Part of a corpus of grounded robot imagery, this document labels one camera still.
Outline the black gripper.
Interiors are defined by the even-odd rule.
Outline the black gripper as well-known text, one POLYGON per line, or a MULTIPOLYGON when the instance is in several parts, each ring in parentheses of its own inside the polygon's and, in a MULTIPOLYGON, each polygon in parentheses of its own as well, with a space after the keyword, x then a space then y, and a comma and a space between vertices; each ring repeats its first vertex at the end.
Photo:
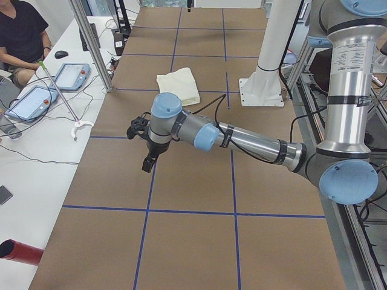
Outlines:
POLYGON ((157 163, 158 156, 165 153, 169 148, 170 142, 159 144, 152 140, 147 141, 147 148, 149 153, 143 160, 142 171, 150 173, 153 166, 157 163))

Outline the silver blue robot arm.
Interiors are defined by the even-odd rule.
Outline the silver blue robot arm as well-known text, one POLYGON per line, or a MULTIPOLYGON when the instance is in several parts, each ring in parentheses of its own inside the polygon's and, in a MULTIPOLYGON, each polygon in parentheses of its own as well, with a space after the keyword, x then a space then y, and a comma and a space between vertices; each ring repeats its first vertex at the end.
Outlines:
POLYGON ((158 94, 150 118, 132 121, 128 138, 146 141, 142 169, 150 172, 173 138, 208 152, 213 146, 241 151, 306 177, 330 200, 358 204, 379 178, 364 143, 378 38, 386 31, 385 1, 313 1, 308 44, 333 49, 323 140, 313 150, 201 116, 183 108, 171 92, 158 94))

